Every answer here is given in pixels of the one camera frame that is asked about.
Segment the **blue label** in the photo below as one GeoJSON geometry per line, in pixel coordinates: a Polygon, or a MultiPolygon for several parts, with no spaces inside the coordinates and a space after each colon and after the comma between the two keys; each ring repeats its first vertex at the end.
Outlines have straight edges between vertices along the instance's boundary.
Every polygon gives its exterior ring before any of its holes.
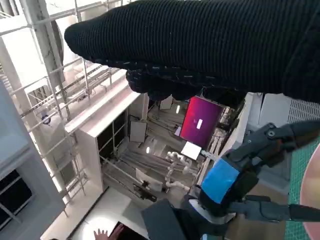
{"type": "Polygon", "coordinates": [[[212,201],[220,204],[238,175],[238,170],[220,158],[205,176],[201,188],[212,201]]]}

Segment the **floor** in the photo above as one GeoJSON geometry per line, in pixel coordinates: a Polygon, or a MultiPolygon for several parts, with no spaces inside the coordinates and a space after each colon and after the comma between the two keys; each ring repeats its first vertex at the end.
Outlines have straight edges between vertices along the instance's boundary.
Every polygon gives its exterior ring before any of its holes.
{"type": "MultiPolygon", "coordinates": [[[[251,192],[252,195],[265,195],[277,203],[285,204],[287,196],[277,191],[258,184],[251,192]]],[[[146,237],[144,221],[140,215],[140,208],[131,200],[114,190],[109,189],[92,209],[85,221],[75,232],[71,240],[94,240],[93,231],[98,228],[113,230],[117,222],[120,221],[137,233],[146,237]]],[[[230,225],[226,239],[228,240],[283,240],[285,223],[278,224],[250,221],[238,216],[230,225]]]]}
{"type": "MultiPolygon", "coordinates": [[[[273,202],[286,204],[288,196],[283,195],[263,184],[258,184],[250,192],[251,195],[269,196],[273,202]]],[[[238,216],[230,224],[226,238],[229,240],[283,240],[285,236],[286,223],[265,223],[251,221],[238,216]]]]}
{"type": "Polygon", "coordinates": [[[148,237],[140,208],[131,202],[130,198],[110,188],[69,239],[95,240],[94,231],[101,229],[111,233],[118,221],[140,235],[148,237]]]}

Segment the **pink screen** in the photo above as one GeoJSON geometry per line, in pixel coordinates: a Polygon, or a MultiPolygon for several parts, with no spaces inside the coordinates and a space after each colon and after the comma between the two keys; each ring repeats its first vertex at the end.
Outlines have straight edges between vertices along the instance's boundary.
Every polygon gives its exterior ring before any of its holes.
{"type": "Polygon", "coordinates": [[[203,149],[208,147],[223,107],[194,96],[183,120],[180,137],[203,149]]]}

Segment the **green cutting mat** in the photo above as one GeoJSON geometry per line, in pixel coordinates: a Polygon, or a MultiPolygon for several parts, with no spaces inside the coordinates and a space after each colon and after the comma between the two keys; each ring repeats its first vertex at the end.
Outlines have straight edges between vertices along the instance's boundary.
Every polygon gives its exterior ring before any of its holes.
{"type": "MultiPolygon", "coordinates": [[[[289,191],[289,204],[299,204],[300,187],[305,169],[308,165],[311,155],[320,143],[320,138],[295,151],[292,154],[291,160],[291,173],[290,173],[290,191],[289,191]]],[[[301,222],[287,221],[285,226],[285,240],[310,240],[305,228],[301,222]]]]}

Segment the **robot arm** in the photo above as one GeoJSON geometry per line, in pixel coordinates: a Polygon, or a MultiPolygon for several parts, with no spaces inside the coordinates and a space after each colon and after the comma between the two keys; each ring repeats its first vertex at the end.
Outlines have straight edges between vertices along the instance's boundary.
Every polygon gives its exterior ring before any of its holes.
{"type": "Polygon", "coordinates": [[[214,164],[202,182],[198,200],[214,216],[224,216],[230,212],[231,203],[242,201],[258,183],[262,166],[274,167],[285,159],[286,153],[312,142],[319,131],[320,121],[298,122],[279,128],[272,123],[265,125],[214,164]]]}
{"type": "Polygon", "coordinates": [[[203,234],[224,236],[235,213],[271,223],[320,222],[320,209],[281,205],[267,196],[247,195],[258,183],[262,166],[275,166],[285,159],[286,153],[309,144],[319,133],[319,120],[279,128],[271,123],[262,127],[239,148],[226,152],[216,161],[201,186],[190,188],[179,209],[173,208],[167,199],[145,209],[142,216],[150,238],[196,240],[203,234]]]}

